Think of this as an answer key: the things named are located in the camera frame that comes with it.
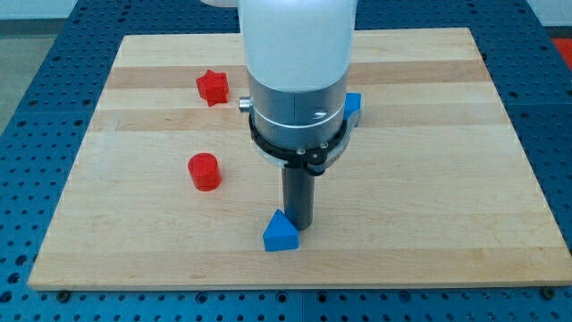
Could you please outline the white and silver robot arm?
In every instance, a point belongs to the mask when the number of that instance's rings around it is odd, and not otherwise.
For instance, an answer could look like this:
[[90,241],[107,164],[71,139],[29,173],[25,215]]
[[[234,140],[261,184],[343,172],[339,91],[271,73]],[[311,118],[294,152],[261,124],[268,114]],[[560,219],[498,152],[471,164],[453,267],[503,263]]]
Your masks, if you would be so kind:
[[283,168],[321,175],[347,147],[357,0],[204,0],[238,11],[251,138]]

